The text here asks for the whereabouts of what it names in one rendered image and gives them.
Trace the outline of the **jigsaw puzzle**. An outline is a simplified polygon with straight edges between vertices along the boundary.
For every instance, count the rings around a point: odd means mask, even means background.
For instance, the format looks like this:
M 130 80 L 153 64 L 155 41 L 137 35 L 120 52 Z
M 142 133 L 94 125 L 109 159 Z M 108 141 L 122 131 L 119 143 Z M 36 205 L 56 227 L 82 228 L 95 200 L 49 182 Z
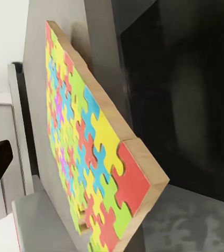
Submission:
M 89 252 L 123 252 L 170 178 L 87 68 L 46 21 L 47 121 L 76 231 Z

